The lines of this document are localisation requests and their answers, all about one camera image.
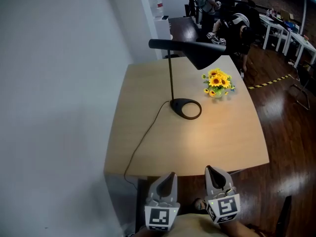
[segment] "wooden table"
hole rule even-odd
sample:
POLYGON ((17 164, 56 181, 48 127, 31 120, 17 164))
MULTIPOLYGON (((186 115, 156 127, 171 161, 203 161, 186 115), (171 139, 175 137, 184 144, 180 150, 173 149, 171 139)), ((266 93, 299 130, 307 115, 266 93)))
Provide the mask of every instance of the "wooden table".
MULTIPOLYGON (((173 58, 175 98, 198 101, 195 120, 176 115, 166 103, 134 155, 127 172, 135 176, 203 175, 207 165, 226 171, 269 162, 259 119, 239 73, 229 56, 198 71, 186 57, 173 58), (201 75, 220 68, 233 77, 235 92, 213 99, 203 92, 201 75)), ((131 155, 153 122, 160 106, 171 99, 168 60, 130 65, 113 120, 105 173, 123 174, 131 155)), ((193 113, 194 108, 187 108, 193 113)))

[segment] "cable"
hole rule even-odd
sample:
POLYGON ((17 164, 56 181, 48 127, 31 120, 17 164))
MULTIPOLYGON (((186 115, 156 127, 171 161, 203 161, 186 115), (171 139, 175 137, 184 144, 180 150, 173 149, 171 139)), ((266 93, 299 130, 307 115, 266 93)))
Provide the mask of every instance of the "cable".
POLYGON ((243 168, 243 169, 241 169, 241 170, 234 171, 233 173, 230 173, 230 175, 234 175, 234 174, 236 174, 236 173, 238 173, 238 172, 241 172, 241 171, 243 171, 243 170, 245 170, 245 168, 243 168))
POLYGON ((125 170, 125 172, 124 172, 124 179, 125 179, 125 181, 128 182, 128 183, 130 183, 130 184, 132 184, 132 185, 134 186, 135 190, 137 190, 136 186, 135 186, 132 182, 129 182, 129 181, 126 179, 126 173, 127 173, 127 171, 128 171, 128 168, 129 168, 130 164, 132 163, 133 157, 134 157, 134 155, 135 155, 137 149, 139 148, 140 144, 142 144, 142 142, 143 142, 145 136, 147 135, 147 133, 149 132, 149 130, 152 128, 152 126, 153 126, 154 123, 156 122, 156 119, 158 118, 158 115, 159 115, 159 113, 160 113, 162 107, 164 106, 165 103, 168 103, 168 102, 169 102, 169 101, 165 101, 165 102, 162 104, 162 106, 160 107, 160 109, 159 109, 159 111, 158 111, 158 113, 157 113, 157 115, 156 115, 156 117, 155 117, 155 119, 154 119, 154 122, 152 122, 152 124, 150 125, 150 127, 147 129, 147 131, 145 132, 144 136, 142 137, 142 139, 141 139, 140 142, 138 143, 137 147, 135 148, 134 152, 132 153, 132 156, 131 156, 131 158, 130 158, 130 160, 129 160, 129 163, 128 163, 127 167, 126 167, 126 170, 125 170))

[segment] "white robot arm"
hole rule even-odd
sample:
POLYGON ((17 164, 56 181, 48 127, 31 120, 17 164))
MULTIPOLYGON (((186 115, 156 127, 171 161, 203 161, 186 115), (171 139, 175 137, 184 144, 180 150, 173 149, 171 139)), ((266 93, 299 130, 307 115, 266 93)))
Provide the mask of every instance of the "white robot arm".
POLYGON ((178 178, 174 172, 158 178, 149 188, 145 205, 146 227, 154 231, 169 231, 180 209, 177 203, 178 178), (162 197, 161 189, 167 182, 172 189, 167 197, 162 197))
POLYGON ((233 180, 220 168, 205 168, 206 210, 214 223, 230 221, 240 212, 240 197, 233 180))

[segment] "desk lamp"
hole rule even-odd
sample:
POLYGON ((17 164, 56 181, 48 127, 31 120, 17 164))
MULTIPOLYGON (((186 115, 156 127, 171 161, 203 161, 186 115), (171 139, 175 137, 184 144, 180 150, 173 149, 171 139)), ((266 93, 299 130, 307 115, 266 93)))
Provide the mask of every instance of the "desk lamp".
POLYGON ((172 100, 170 101, 170 106, 172 110, 184 119, 197 119, 202 113, 202 107, 199 104, 199 102, 187 98, 175 99, 173 97, 170 51, 182 51, 186 55, 186 57, 192 62, 192 64, 196 67, 196 69, 201 70, 211 65, 214 61, 216 61, 224 53, 226 46, 201 42, 181 42, 167 39, 151 39, 149 40, 149 47, 168 51, 172 97, 172 100), (199 107, 199 114, 195 117, 188 117, 182 112, 182 108, 188 103, 194 103, 199 107))

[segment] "sunflower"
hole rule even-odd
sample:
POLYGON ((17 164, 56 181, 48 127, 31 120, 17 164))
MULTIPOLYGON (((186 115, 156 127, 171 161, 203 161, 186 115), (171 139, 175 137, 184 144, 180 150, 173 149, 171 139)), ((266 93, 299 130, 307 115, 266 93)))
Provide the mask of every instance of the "sunflower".
POLYGON ((210 79, 211 77, 216 76, 217 74, 219 74, 220 69, 212 69, 208 72, 208 78, 210 79))
POLYGON ((216 93, 215 93, 213 90, 211 90, 208 94, 209 94, 210 96, 215 96, 215 95, 216 95, 216 93))
POLYGON ((212 87, 221 86, 222 85, 221 77, 218 75, 212 77, 209 81, 209 85, 211 85, 212 87))
POLYGON ((226 78, 221 77, 222 86, 224 88, 228 88, 231 85, 231 82, 228 81, 226 78))
POLYGON ((228 78, 228 74, 226 74, 225 72, 223 71, 219 71, 219 74, 218 74, 221 78, 227 80, 228 78))

